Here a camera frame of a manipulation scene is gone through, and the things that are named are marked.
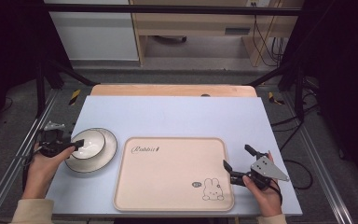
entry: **tray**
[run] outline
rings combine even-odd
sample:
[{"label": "tray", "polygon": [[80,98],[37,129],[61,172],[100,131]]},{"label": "tray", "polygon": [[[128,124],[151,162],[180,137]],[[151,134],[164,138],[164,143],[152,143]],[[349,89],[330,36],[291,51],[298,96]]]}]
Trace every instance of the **tray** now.
[{"label": "tray", "polygon": [[219,138],[127,140],[114,205],[120,211],[227,211],[234,204]]}]

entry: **rabbit illustration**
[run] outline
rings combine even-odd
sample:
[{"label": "rabbit illustration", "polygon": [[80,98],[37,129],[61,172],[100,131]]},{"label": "rabbit illustration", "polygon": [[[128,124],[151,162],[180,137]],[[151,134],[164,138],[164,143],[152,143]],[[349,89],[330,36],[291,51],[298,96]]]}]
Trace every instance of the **rabbit illustration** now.
[{"label": "rabbit illustration", "polygon": [[219,180],[214,178],[207,178],[204,182],[204,196],[202,197],[203,200],[208,201],[216,201],[216,200],[224,200],[223,191],[220,188]]}]

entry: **human hand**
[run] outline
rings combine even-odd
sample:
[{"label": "human hand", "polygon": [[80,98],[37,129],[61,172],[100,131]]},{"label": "human hand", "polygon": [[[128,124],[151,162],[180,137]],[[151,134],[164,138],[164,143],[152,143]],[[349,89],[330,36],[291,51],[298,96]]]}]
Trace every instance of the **human hand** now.
[{"label": "human hand", "polygon": [[29,165],[27,183],[21,198],[44,199],[48,192],[49,182],[56,173],[58,166],[74,151],[75,147],[68,147],[66,150],[52,158],[36,153]]},{"label": "human hand", "polygon": [[[268,153],[268,158],[274,162],[270,152]],[[244,175],[242,179],[245,186],[254,194],[262,217],[274,217],[282,213],[281,199],[277,192],[270,188],[260,190],[255,185],[255,182],[246,175]],[[270,185],[278,189],[279,187],[276,184],[278,182],[276,179],[274,179],[274,181],[271,181]]]}]

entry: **white plate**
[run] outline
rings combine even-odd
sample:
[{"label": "white plate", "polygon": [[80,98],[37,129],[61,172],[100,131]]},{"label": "white plate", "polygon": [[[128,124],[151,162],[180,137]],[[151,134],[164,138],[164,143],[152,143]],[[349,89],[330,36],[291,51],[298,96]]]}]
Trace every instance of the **white plate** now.
[{"label": "white plate", "polygon": [[105,146],[100,153],[87,160],[79,160],[73,156],[65,160],[66,165],[73,171],[79,173],[89,173],[103,168],[108,162],[115,156],[117,150],[116,137],[106,129],[94,128],[95,130],[103,134],[105,138]]},{"label": "white plate", "polygon": [[96,156],[101,152],[105,145],[105,138],[103,134],[96,130],[88,129],[83,131],[77,134],[72,139],[72,142],[76,142],[81,139],[84,139],[84,146],[80,147],[78,151],[74,151],[74,153],[72,153],[72,156],[80,160],[86,160]]}]

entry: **black metal pole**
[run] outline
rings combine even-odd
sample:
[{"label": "black metal pole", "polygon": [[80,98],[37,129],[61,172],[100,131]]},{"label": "black metal pole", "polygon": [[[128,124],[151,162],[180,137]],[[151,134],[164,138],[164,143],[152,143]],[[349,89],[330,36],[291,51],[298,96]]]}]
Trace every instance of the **black metal pole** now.
[{"label": "black metal pole", "polygon": [[116,12],[116,13],[169,13],[215,15],[300,16],[318,13],[316,10],[282,7],[206,7],[161,5],[90,5],[90,4],[22,4],[32,10],[56,12]]},{"label": "black metal pole", "polygon": [[297,68],[296,72],[296,89],[295,89],[295,112],[298,119],[303,122],[304,121],[304,106],[303,106],[303,80],[304,79],[304,71],[302,66],[300,65]]},{"label": "black metal pole", "polygon": [[42,114],[46,107],[46,95],[45,95],[45,77],[44,77],[44,63],[39,62],[36,64],[36,87],[37,87],[37,113],[36,117]]},{"label": "black metal pole", "polygon": [[269,73],[265,74],[264,76],[254,80],[250,83],[242,84],[242,86],[256,87],[258,85],[261,85],[263,82],[270,80],[273,77],[283,75],[288,70],[290,70],[290,67],[291,67],[290,63],[285,63],[285,64],[281,65],[280,67],[275,68],[274,70],[270,71]]},{"label": "black metal pole", "polygon": [[76,73],[74,70],[70,69],[70,68],[67,68],[65,66],[63,66],[62,64],[59,64],[57,63],[56,61],[54,60],[48,60],[48,63],[55,67],[56,69],[66,73],[67,75],[69,75],[70,77],[73,77],[74,79],[80,81],[81,83],[87,85],[87,86],[95,86],[95,85],[98,85],[100,83],[97,83],[97,82],[93,82],[91,80],[88,80],[87,78],[85,77],[82,77],[81,75],[79,75],[78,73]]}]

